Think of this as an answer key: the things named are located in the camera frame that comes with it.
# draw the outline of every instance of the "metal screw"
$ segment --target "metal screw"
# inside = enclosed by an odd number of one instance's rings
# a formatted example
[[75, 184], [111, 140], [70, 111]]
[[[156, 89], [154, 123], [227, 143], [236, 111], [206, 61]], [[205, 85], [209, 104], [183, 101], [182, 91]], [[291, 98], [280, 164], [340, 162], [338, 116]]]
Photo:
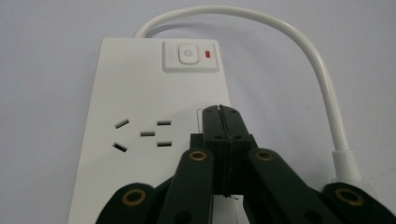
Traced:
[[335, 195], [342, 202], [353, 206], [362, 206], [364, 204], [363, 197], [351, 189], [337, 189]]
[[193, 161], [204, 161], [206, 159], [206, 153], [203, 151], [193, 151], [190, 153], [190, 159]]
[[260, 150], [256, 153], [256, 158], [261, 161], [271, 161], [274, 159], [274, 156], [266, 150]]
[[[136, 196], [132, 200], [129, 199], [130, 196]], [[146, 192], [142, 189], [130, 189], [122, 196], [122, 203], [126, 206], [137, 206], [146, 200]]]

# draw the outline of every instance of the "power button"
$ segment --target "power button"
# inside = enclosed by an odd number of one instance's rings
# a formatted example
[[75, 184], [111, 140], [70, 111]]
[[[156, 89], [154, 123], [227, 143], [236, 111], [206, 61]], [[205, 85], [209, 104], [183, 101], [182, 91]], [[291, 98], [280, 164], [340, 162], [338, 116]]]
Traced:
[[184, 64], [196, 64], [199, 62], [198, 48], [193, 44], [182, 44], [178, 47], [178, 58]]

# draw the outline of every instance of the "white background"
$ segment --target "white background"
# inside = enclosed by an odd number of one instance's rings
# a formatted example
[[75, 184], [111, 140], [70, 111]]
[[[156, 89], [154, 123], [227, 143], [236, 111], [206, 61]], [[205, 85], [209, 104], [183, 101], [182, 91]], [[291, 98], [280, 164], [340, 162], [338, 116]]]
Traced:
[[[396, 213], [396, 2], [0, 2], [0, 223], [66, 223], [100, 44], [129, 37], [165, 11], [246, 7], [285, 20], [321, 52], [362, 174]], [[227, 16], [193, 16], [155, 37], [217, 39], [234, 108], [259, 146], [306, 183], [334, 177], [332, 140], [315, 75], [280, 32]]]

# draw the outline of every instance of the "white power cord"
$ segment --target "white power cord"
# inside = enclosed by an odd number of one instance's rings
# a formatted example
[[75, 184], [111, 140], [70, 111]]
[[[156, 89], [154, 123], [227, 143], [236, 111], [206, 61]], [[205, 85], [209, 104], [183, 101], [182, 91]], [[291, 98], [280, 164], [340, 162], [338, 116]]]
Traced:
[[311, 41], [309, 41], [303, 33], [290, 24], [278, 18], [240, 7], [187, 7], [164, 13], [148, 21], [135, 33], [134, 38], [145, 38], [150, 30], [161, 23], [198, 14], [224, 14], [258, 21], [287, 35], [300, 47], [314, 68], [323, 96], [335, 149], [332, 153], [332, 157], [336, 172], [336, 181], [357, 186], [358, 188], [364, 189], [372, 196], [375, 196], [374, 190], [369, 184], [363, 181], [361, 172], [359, 171], [359, 167], [356, 163], [354, 152], [349, 148], [337, 97], [335, 95], [334, 86], [332, 85], [332, 79], [327, 67]]

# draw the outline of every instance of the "power strip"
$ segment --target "power strip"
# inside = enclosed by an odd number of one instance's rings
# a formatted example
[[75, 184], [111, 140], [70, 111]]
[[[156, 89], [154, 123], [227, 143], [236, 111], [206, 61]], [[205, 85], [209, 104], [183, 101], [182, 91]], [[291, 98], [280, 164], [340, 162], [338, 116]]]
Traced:
[[[210, 105], [230, 105], [216, 41], [106, 38], [69, 223], [94, 223], [125, 185], [171, 177]], [[213, 223], [237, 222], [233, 201], [215, 199]]]

